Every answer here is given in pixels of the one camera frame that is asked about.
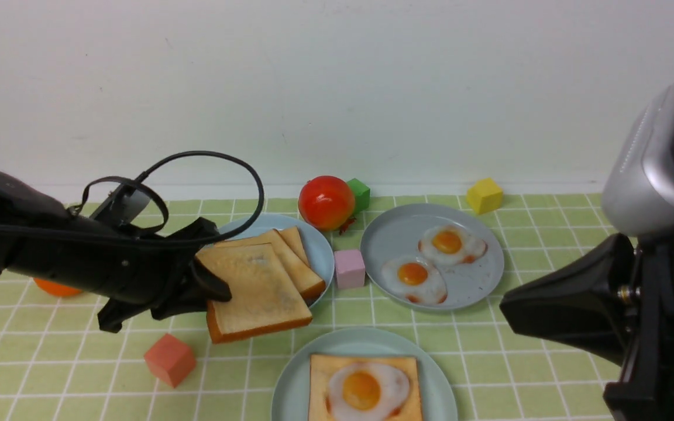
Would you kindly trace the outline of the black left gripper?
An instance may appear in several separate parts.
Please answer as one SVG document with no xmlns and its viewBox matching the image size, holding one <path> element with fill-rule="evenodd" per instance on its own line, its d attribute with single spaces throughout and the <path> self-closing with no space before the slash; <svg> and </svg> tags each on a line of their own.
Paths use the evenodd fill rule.
<svg viewBox="0 0 674 421">
<path fill-rule="evenodd" d="M 117 333 L 123 322 L 145 311 L 156 320 L 203 312 L 208 301 L 228 303 L 229 285 L 186 250 L 127 247 L 53 240 L 22 240 L 7 269 L 90 291 L 108 298 L 97 314 L 99 328 Z"/>
</svg>

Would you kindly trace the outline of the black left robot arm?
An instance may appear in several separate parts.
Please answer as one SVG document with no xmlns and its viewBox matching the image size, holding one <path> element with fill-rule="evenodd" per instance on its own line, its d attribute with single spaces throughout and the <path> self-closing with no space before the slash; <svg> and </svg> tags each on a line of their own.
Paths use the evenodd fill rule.
<svg viewBox="0 0 674 421">
<path fill-rule="evenodd" d="M 156 320 L 203 312 L 210 301 L 232 299 L 228 284 L 203 266 L 198 252 L 216 242 L 215 223 L 198 218 L 163 237 L 165 226 L 133 224 L 148 202 L 168 209 L 158 194 L 124 178 L 94 211 L 61 202 L 0 171 L 0 275 L 4 270 L 108 298 L 99 328 L 117 333 L 145 311 Z"/>
</svg>

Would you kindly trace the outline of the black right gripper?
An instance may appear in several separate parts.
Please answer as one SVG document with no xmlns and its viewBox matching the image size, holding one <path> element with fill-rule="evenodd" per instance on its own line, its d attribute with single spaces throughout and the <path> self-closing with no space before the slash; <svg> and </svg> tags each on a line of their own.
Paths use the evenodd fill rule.
<svg viewBox="0 0 674 421">
<path fill-rule="evenodd" d="M 503 296 L 516 334 L 621 367 L 604 387 L 616 420 L 674 420 L 674 227 L 637 244 L 611 234 L 585 256 Z"/>
</svg>

